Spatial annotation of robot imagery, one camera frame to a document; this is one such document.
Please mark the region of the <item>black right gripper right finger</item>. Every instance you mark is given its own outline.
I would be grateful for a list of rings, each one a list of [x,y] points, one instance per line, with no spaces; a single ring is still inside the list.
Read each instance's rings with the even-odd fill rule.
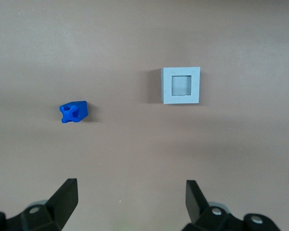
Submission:
[[[277,231],[267,216],[246,214],[242,220],[219,205],[210,205],[195,180],[186,181],[185,205],[191,222],[184,231]]]

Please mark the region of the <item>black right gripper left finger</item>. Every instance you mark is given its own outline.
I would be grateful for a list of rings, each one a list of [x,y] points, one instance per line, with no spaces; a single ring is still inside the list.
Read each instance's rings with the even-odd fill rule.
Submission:
[[[35,202],[12,218],[0,212],[0,231],[61,231],[78,204],[78,181],[67,179],[43,202]]]

